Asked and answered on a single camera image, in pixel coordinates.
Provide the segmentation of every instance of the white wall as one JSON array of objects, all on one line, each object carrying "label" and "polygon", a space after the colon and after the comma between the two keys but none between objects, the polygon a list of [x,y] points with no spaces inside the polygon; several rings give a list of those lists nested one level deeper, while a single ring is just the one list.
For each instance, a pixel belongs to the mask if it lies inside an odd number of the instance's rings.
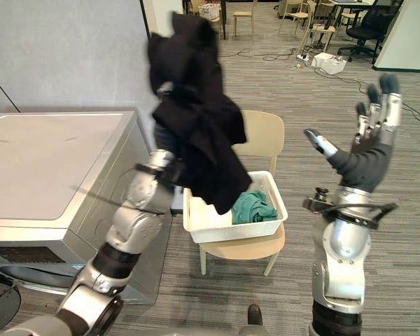
[{"label": "white wall", "polygon": [[420,70],[420,0],[403,2],[374,66]]},{"label": "white wall", "polygon": [[143,0],[150,32],[171,36],[173,26],[171,12],[183,13],[182,0]]},{"label": "white wall", "polygon": [[136,109],[152,148],[146,43],[139,0],[0,0],[0,84],[22,111]]}]

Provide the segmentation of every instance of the robot finger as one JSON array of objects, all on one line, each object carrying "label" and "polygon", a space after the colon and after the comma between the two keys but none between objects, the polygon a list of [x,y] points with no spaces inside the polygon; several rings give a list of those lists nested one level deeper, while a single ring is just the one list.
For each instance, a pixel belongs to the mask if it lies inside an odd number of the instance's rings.
[{"label": "robot finger", "polygon": [[380,78],[383,92],[386,91],[386,110],[382,111],[383,123],[379,131],[379,139],[383,144],[393,145],[396,130],[400,125],[402,99],[400,85],[394,75],[383,75]]},{"label": "robot finger", "polygon": [[315,129],[306,129],[303,131],[309,142],[315,149],[322,153],[327,159],[331,158],[338,151],[337,147],[327,140],[322,134]]},{"label": "robot finger", "polygon": [[356,113],[358,114],[358,133],[355,138],[355,142],[359,144],[361,138],[365,136],[366,130],[369,127],[369,118],[367,116],[367,110],[364,103],[358,103],[356,105]]},{"label": "robot finger", "polygon": [[379,94],[374,85],[369,85],[367,95],[369,97],[369,126],[373,129],[380,117]]}]

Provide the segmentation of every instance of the washing machine lid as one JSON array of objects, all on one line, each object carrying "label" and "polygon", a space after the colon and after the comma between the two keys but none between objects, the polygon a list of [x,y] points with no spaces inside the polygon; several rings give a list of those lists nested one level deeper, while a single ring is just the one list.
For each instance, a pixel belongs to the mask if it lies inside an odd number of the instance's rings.
[{"label": "washing machine lid", "polygon": [[64,225],[56,219],[78,196],[70,211],[75,213],[85,198],[82,190],[95,182],[132,117],[133,112],[0,115],[0,226],[26,220],[32,227],[68,227],[71,218]]}]

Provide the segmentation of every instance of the white plastic basket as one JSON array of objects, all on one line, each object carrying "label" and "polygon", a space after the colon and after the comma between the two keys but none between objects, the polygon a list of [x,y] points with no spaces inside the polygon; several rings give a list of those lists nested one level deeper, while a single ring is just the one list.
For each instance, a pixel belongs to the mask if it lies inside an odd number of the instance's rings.
[{"label": "white plastic basket", "polygon": [[206,3],[205,5],[197,7],[199,9],[199,16],[207,20],[216,19],[219,17],[219,3]]},{"label": "white plastic basket", "polygon": [[218,215],[213,205],[200,197],[193,197],[191,190],[183,190],[183,228],[189,231],[195,243],[221,242],[273,235],[288,218],[277,185],[268,171],[251,171],[249,190],[263,191],[267,201],[277,210],[277,219],[267,222],[232,224],[232,211]]}]

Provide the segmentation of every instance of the black garment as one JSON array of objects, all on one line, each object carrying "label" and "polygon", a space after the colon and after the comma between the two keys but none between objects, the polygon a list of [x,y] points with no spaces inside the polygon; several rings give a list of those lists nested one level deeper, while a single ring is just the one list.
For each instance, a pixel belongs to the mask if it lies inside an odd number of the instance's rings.
[{"label": "black garment", "polygon": [[180,184],[229,211],[251,178],[232,150],[246,142],[241,112],[223,94],[216,34],[197,16],[173,13],[175,34],[153,34],[148,44],[150,83],[154,93],[165,82],[174,84],[153,112],[155,121],[177,140],[177,155],[186,169]]}]

